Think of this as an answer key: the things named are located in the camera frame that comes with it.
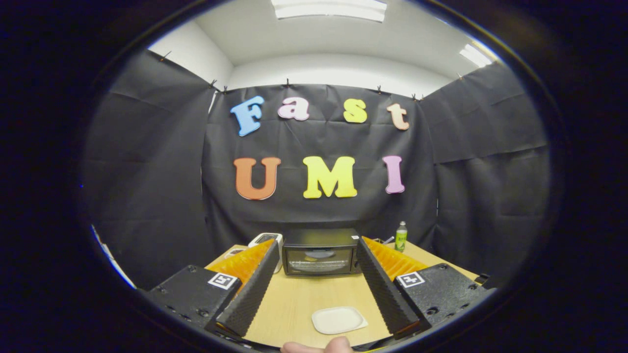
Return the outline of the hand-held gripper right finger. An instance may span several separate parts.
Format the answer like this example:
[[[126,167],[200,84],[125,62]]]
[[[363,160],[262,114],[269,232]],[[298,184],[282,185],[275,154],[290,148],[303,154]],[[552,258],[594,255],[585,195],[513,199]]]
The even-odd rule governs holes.
[[[441,326],[491,294],[450,264],[427,267],[365,237],[358,242],[357,259],[395,339]]]

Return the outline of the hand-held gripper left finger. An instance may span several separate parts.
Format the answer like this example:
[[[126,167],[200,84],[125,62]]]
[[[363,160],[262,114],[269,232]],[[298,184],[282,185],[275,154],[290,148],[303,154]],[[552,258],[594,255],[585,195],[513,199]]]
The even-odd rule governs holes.
[[[278,242],[269,239],[208,268],[190,264],[145,295],[189,326],[242,339],[260,308],[279,259]]]

